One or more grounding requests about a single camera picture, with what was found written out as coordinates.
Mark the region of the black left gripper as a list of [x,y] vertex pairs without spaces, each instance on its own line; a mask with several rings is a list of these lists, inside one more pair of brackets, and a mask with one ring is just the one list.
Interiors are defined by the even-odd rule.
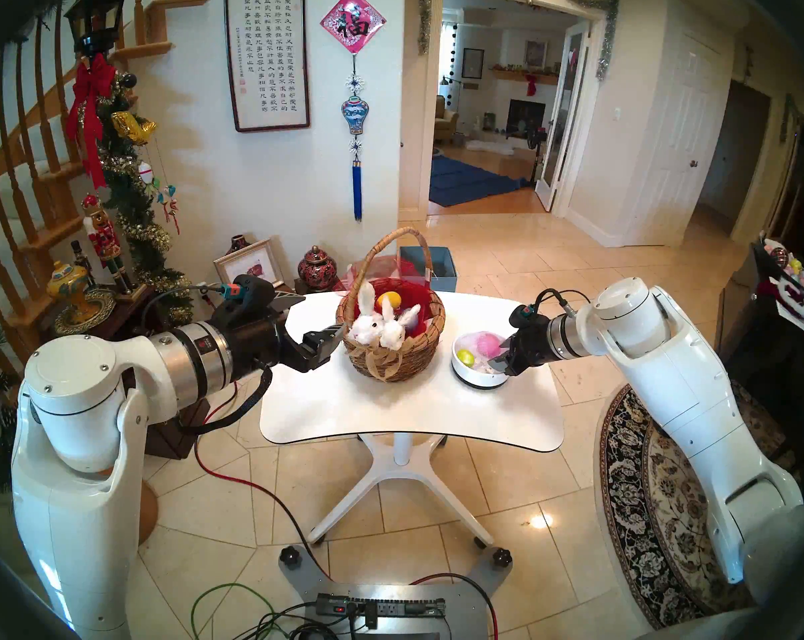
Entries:
[[[292,292],[275,292],[272,314],[248,320],[240,319],[229,326],[229,350],[232,360],[230,381],[237,381],[263,367],[283,364],[304,370],[304,354],[286,330],[289,310],[306,296]],[[318,369],[329,361],[347,331],[344,323],[323,330],[307,331],[302,349],[307,352],[305,372]]]

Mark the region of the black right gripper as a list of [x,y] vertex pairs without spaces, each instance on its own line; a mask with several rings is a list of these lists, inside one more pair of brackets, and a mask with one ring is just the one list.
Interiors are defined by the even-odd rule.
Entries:
[[518,376],[530,368],[552,362],[552,347],[547,325],[518,329],[498,346],[501,358],[491,358],[488,366],[495,374]]

